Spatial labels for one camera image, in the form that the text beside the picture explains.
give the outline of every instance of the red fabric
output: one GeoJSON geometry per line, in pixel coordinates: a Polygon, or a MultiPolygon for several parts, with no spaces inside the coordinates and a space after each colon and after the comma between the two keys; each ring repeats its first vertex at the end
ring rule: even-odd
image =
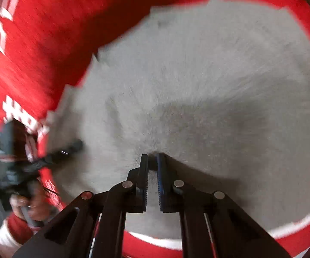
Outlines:
{"type": "Polygon", "coordinates": [[[277,242],[292,256],[296,256],[310,247],[310,225],[297,233],[280,238],[277,242]]]}
{"type": "Polygon", "coordinates": [[[11,213],[7,218],[7,227],[14,240],[21,245],[33,236],[33,231],[28,227],[27,222],[18,218],[15,213],[11,213]]]}
{"type": "MultiPolygon", "coordinates": [[[[19,0],[13,20],[0,19],[7,35],[6,56],[0,53],[0,125],[6,95],[36,120],[45,118],[65,84],[80,82],[92,53],[138,23],[151,5],[200,1],[19,0]]],[[[260,1],[288,7],[310,34],[304,0],[260,1]]]]}
{"type": "Polygon", "coordinates": [[[123,256],[132,258],[182,258],[182,251],[158,247],[125,232],[123,238],[123,256]]]}

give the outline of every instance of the human hand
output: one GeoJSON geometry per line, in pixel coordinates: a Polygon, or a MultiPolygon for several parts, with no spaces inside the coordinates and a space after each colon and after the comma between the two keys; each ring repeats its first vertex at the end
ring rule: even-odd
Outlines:
{"type": "Polygon", "coordinates": [[[22,220],[25,220],[25,217],[22,214],[21,207],[29,206],[30,209],[28,210],[28,214],[30,218],[37,221],[46,220],[49,218],[51,212],[51,206],[46,201],[45,191],[39,182],[35,185],[34,196],[31,200],[13,194],[10,197],[10,205],[13,209],[13,213],[22,220]]]}

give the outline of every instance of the metal pin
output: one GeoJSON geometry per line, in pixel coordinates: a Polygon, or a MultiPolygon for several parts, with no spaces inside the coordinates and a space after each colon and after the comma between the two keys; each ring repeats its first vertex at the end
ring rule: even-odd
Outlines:
{"type": "Polygon", "coordinates": [[[89,200],[93,196],[93,193],[90,191],[85,191],[81,194],[81,198],[84,200],[89,200]]]}
{"type": "Polygon", "coordinates": [[[173,184],[175,187],[183,187],[185,183],[182,180],[176,180],[173,184]]]}
{"type": "Polygon", "coordinates": [[[222,200],[225,197],[225,194],[222,191],[216,191],[213,195],[218,200],[222,200]]]}
{"type": "Polygon", "coordinates": [[[132,187],[133,183],[127,180],[127,181],[124,181],[122,185],[124,188],[130,188],[132,187]]]}

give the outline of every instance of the black tool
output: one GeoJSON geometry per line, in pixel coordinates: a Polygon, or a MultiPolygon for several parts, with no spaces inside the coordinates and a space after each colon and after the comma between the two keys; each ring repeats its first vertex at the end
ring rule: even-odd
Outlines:
{"type": "MultiPolygon", "coordinates": [[[[39,170],[44,167],[55,169],[62,161],[67,160],[73,153],[79,152],[83,148],[83,142],[76,140],[70,146],[50,153],[44,158],[30,162],[26,158],[26,128],[17,121],[12,120],[4,126],[1,134],[2,149],[8,166],[6,174],[0,178],[0,198],[4,200],[4,206],[8,206],[11,194],[18,194],[31,199],[34,194],[39,170]]],[[[28,223],[33,228],[41,228],[44,222],[32,220],[28,215],[29,207],[22,207],[21,211],[28,223]]]]}
{"type": "MultiPolygon", "coordinates": [[[[107,192],[83,192],[13,257],[120,258],[126,213],[145,211],[149,160],[142,155],[140,167],[107,192]]],[[[196,190],[168,167],[166,155],[155,160],[160,208],[180,213],[184,258],[290,257],[226,194],[196,190]]]]}

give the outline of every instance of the black handle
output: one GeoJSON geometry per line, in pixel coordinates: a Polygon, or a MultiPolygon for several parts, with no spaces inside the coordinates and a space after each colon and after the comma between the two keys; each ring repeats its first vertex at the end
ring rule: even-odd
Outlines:
{"type": "Polygon", "coordinates": [[[44,227],[44,222],[43,221],[37,221],[37,220],[33,220],[32,218],[30,218],[30,216],[28,214],[29,210],[30,210],[30,208],[28,206],[21,207],[22,214],[23,214],[25,220],[27,221],[28,226],[31,229],[37,229],[37,228],[44,227]]]}
{"type": "MultiPolygon", "coordinates": [[[[26,197],[29,201],[31,201],[32,197],[35,195],[35,190],[36,187],[39,185],[39,181],[38,180],[31,180],[29,181],[24,187],[23,189],[21,189],[19,191],[19,195],[26,197]]],[[[22,214],[25,218],[25,220],[27,221],[28,226],[33,229],[33,230],[37,230],[39,228],[42,228],[44,226],[44,222],[43,221],[37,221],[37,220],[33,220],[29,214],[28,211],[30,210],[30,206],[25,206],[25,207],[21,207],[21,211],[22,214]]]]}

